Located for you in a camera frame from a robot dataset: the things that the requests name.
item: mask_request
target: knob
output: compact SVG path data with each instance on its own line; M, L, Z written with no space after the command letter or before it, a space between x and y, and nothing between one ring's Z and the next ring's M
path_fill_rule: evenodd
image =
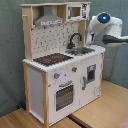
M72 68L72 71L73 71L73 72L76 72L76 70L77 70L77 67L73 67L73 68Z
M54 74L54 78L55 78L55 79L58 79L59 77L60 77L60 74L58 74L58 73L55 73L55 74Z

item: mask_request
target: gray wall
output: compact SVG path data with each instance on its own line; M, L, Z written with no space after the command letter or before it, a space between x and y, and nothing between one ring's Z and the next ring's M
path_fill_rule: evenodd
M0 116L16 110L16 106L25 100L22 66L22 59L25 56L20 4L67 1L0 0ZM128 35L127 0L90 1L92 2L90 18L99 12L108 12L123 20L122 35ZM95 44L105 47L101 41L102 35L96 37ZM103 79L128 88L128 46L105 48Z

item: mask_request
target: toy kitchen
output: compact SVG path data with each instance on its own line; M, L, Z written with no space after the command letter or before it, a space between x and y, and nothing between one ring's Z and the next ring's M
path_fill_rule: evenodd
M46 128L101 96L105 49L85 46L90 4L21 5L26 108Z

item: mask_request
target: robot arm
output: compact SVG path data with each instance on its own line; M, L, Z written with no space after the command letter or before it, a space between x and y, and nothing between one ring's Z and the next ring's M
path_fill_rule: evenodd
M114 47L128 44L128 36L121 37L122 20L103 12L92 17L88 26L86 45L92 45L95 36L103 30L105 34L102 41L106 46Z

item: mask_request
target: stove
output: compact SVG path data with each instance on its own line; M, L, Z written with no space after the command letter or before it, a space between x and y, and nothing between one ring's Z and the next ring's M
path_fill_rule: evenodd
M39 64L42 64L42 65L48 67L48 66L60 63L60 62L70 60L70 59L73 59L73 57L63 55L60 53L54 53L51 55L36 58L36 59L34 59L34 62L37 62Z

